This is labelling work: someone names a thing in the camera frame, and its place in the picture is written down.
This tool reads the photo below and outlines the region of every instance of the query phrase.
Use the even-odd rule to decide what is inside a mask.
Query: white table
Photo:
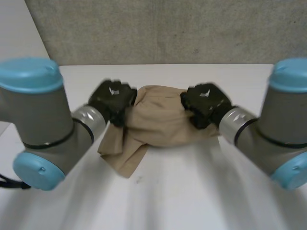
[[[214,81],[259,114],[271,65],[61,67],[71,109],[104,78],[186,89]],[[55,190],[0,190],[0,230],[306,230],[307,186],[274,185],[223,138],[150,149],[130,179],[96,153],[98,142]],[[14,125],[0,137],[0,173],[16,178],[23,150]]]

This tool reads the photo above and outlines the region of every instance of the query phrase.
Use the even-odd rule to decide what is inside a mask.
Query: concrete wall
[[[61,65],[307,56],[306,0],[26,0]]]

